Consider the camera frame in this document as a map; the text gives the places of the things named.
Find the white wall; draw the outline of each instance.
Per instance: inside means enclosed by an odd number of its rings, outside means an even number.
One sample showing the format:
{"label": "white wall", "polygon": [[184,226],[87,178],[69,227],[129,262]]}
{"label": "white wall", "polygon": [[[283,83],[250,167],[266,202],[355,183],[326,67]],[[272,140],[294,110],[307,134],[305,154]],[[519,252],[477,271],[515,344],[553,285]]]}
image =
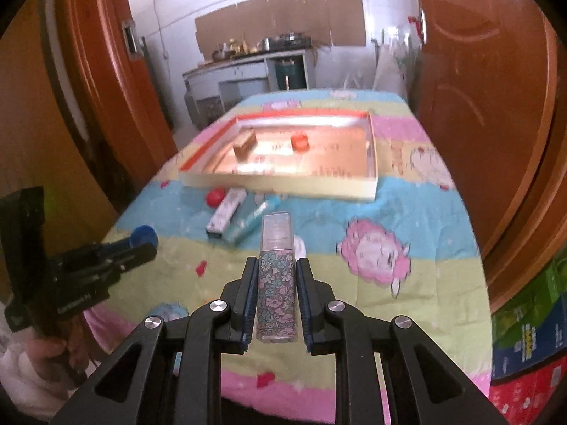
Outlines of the white wall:
{"label": "white wall", "polygon": [[[165,85],[166,100],[177,126],[183,126],[189,120],[181,75],[203,61],[195,38],[195,18],[241,1],[246,0],[156,0],[154,10],[153,0],[130,0],[138,34],[146,37],[151,59],[160,84]],[[404,24],[409,15],[417,15],[417,0],[362,2],[367,46],[334,47],[330,53],[320,52],[315,71],[317,87],[342,87],[348,72],[359,74],[363,86],[370,87],[375,71],[374,47],[370,39],[379,39],[383,28]],[[159,36],[158,18],[165,56]]]}

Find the black device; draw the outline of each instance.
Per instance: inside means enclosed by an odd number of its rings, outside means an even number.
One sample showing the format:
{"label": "black device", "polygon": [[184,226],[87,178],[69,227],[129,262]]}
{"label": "black device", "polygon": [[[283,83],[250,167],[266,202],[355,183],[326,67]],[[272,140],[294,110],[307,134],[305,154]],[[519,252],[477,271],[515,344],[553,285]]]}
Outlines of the black device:
{"label": "black device", "polygon": [[[4,313],[12,332],[33,326],[40,336],[65,338],[59,323],[106,300],[122,273],[154,260],[157,236],[143,226],[121,241],[47,257],[44,221],[42,187],[0,199],[0,241],[12,292]],[[67,387],[86,380],[69,366],[68,351],[55,363]]]}
{"label": "black device", "polygon": [[[381,355],[395,425],[504,425],[506,420],[449,357],[406,316],[364,316],[314,280],[297,261],[305,345],[335,355],[336,423],[383,424],[374,354]],[[52,425],[216,425],[220,423],[220,357],[243,354],[251,341],[259,260],[219,300],[192,315],[145,319],[79,388]],[[175,359],[182,353],[179,373]]]}

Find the floral pattern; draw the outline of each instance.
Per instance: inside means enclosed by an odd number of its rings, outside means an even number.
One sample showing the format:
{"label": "floral pattern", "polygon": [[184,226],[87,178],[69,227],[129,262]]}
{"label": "floral pattern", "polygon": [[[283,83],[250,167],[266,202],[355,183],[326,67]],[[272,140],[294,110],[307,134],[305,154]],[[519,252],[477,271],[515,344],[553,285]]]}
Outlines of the floral pattern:
{"label": "floral pattern", "polygon": [[293,251],[260,253],[257,335],[292,342],[296,337]]}

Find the table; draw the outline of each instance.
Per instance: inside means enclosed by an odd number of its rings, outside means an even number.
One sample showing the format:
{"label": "table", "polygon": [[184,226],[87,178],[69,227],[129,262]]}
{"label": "table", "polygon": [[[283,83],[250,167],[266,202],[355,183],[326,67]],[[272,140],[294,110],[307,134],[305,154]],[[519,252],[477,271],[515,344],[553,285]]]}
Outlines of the table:
{"label": "table", "polygon": [[[375,201],[289,197],[281,205],[305,242],[315,279],[368,316],[414,319],[488,395],[490,313],[468,214],[423,128],[391,93],[321,89],[257,95],[199,134],[109,233],[107,239],[115,240],[148,224],[158,233],[159,249],[154,262],[124,275],[110,299],[93,309],[87,319],[96,323],[95,336],[104,339],[119,318],[133,327],[157,305],[166,318],[191,313],[239,278],[249,255],[258,256],[259,231],[238,248],[208,240],[205,227],[213,213],[205,204],[208,190],[183,186],[178,166],[235,114],[282,107],[367,110],[373,120],[380,161]],[[334,421],[334,358],[308,355],[301,334],[290,344],[254,340],[245,356],[223,356],[222,366],[228,399],[289,419]]]}

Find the silver screw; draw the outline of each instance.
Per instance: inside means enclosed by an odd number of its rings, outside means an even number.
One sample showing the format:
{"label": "silver screw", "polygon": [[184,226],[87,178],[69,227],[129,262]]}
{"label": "silver screw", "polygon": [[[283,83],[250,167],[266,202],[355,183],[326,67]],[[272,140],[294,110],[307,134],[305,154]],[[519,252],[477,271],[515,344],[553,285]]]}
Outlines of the silver screw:
{"label": "silver screw", "polygon": [[395,322],[396,326],[402,329],[410,328],[410,326],[412,325],[412,319],[408,316],[398,316],[396,317]]}
{"label": "silver screw", "polygon": [[214,302],[211,302],[211,305],[209,306],[214,312],[223,312],[224,310],[226,310],[226,307],[228,305],[224,300],[215,300]]}
{"label": "silver screw", "polygon": [[146,318],[146,320],[144,321],[144,326],[146,326],[148,329],[155,329],[161,323],[162,323],[162,321],[159,319],[158,316],[150,316],[150,317]]}
{"label": "silver screw", "polygon": [[341,302],[340,300],[331,300],[328,304],[327,304],[328,308],[331,310],[331,312],[342,312],[345,309],[345,304],[344,302]]}

